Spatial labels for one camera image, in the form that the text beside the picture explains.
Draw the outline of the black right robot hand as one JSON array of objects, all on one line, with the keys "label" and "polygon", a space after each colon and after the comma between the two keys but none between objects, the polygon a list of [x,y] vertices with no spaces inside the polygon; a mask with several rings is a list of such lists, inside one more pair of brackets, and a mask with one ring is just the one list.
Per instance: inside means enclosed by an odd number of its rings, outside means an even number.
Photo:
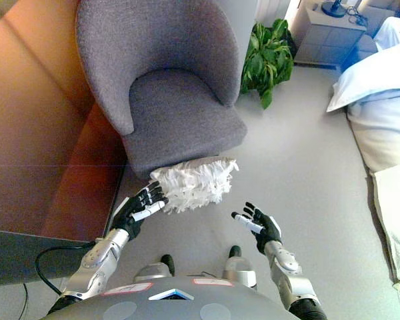
[{"label": "black right robot hand", "polygon": [[245,214],[234,211],[231,216],[252,232],[260,253],[265,254],[265,245],[270,241],[282,243],[281,229],[272,216],[264,214],[260,208],[250,202],[245,203],[243,211]]}]

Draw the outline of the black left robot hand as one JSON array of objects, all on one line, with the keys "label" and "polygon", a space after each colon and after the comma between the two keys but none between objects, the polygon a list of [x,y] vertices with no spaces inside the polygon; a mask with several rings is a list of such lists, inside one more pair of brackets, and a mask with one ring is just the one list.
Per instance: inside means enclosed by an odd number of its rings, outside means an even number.
[{"label": "black left robot hand", "polygon": [[122,229],[131,241],[138,236],[143,220],[160,211],[169,202],[158,181],[142,188],[136,195],[127,197],[118,206],[111,230]]}]

